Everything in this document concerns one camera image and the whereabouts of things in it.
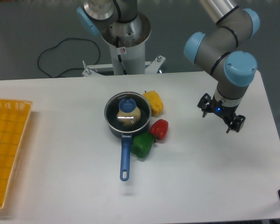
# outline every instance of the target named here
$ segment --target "orange plastic basket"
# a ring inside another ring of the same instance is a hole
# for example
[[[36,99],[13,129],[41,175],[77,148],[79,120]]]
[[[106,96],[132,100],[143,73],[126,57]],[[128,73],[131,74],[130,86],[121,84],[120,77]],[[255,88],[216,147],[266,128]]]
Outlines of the orange plastic basket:
[[[0,99],[0,209],[4,207],[32,101]]]

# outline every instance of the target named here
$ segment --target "pot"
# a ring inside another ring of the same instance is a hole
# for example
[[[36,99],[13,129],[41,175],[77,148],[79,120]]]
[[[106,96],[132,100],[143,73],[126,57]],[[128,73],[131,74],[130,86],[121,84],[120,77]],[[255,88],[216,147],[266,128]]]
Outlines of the pot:
[[[123,126],[117,119],[119,103],[122,99],[133,99],[140,109],[141,118],[132,127]],[[130,157],[133,137],[148,131],[151,118],[151,106],[148,100],[136,92],[122,92],[113,96],[105,106],[105,119],[111,132],[121,138],[120,179],[127,181],[130,174]]]

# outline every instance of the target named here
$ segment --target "blue pan handle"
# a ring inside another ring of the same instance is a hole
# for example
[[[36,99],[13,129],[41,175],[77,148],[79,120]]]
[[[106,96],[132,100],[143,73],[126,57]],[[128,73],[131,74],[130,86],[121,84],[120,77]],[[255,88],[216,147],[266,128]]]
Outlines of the blue pan handle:
[[[127,181],[130,176],[130,158],[131,158],[132,136],[122,135],[121,137],[121,163],[120,179]]]

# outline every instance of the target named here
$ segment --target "blue joint cap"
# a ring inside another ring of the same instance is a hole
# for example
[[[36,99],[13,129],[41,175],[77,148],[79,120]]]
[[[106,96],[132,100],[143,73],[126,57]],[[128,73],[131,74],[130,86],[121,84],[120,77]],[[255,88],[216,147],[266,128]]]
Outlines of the blue joint cap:
[[[224,73],[234,85],[248,86],[254,79],[257,61],[253,55],[243,51],[231,53],[224,62]]]
[[[251,34],[251,36],[253,36],[253,35],[257,32],[257,30],[259,29],[259,27],[260,27],[260,18],[259,18],[259,16],[257,15],[257,13],[254,12],[254,11],[253,11],[252,9],[250,9],[250,8],[244,8],[243,10],[246,11],[246,12],[250,15],[250,17],[251,17],[251,19],[252,19],[253,29],[252,29],[252,34]]]
[[[194,33],[186,42],[183,53],[186,58],[195,64],[196,55],[205,34],[201,32]]]
[[[77,15],[79,17],[80,22],[88,32],[90,32],[92,35],[97,35],[100,33],[100,31],[96,28],[93,22],[87,17],[87,15],[81,9],[81,7],[77,8]]]
[[[136,102],[133,99],[122,99],[118,105],[119,109],[124,113],[133,112],[136,106]]]

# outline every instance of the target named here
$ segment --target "black cable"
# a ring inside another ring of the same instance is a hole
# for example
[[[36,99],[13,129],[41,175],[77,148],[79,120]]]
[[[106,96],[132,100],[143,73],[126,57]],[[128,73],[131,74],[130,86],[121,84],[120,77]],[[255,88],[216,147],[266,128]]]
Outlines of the black cable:
[[[115,47],[116,47],[116,48],[119,47],[119,36],[116,36],[116,39],[115,39]],[[119,60],[119,62],[120,62],[120,64],[121,64],[121,68],[122,68],[122,70],[123,70],[123,74],[124,74],[124,75],[127,75],[125,65],[123,64],[122,59],[121,59],[121,55],[117,55],[117,57],[118,57],[118,60]]]
[[[52,77],[49,73],[45,72],[45,71],[40,67],[39,62],[40,62],[40,59],[41,59],[42,55],[43,55],[45,52],[49,51],[49,50],[53,50],[53,49],[57,48],[60,44],[62,44],[62,43],[65,42],[65,41],[90,41],[90,42],[94,43],[95,46],[98,48],[98,59],[97,59],[97,61],[96,61],[94,64],[97,64],[98,61],[99,61],[100,58],[101,58],[101,51],[100,51],[100,49],[99,49],[99,46],[98,46],[97,43],[95,43],[94,41],[89,40],[89,39],[76,38],[76,37],[66,38],[66,39],[64,39],[63,41],[59,42],[56,46],[44,50],[44,51],[38,56],[38,59],[37,59],[37,67],[38,67],[38,69],[39,69],[40,71],[42,71],[43,73],[45,73],[45,74],[46,74],[47,76],[49,76],[50,78],[60,78],[60,77],[64,77],[64,76],[62,76],[62,75],[63,75],[64,73],[68,72],[68,71],[73,71],[73,70],[84,70],[84,68],[71,68],[71,69],[67,69],[67,70],[61,72],[61,73],[60,73],[58,76],[56,76],[56,77]]]

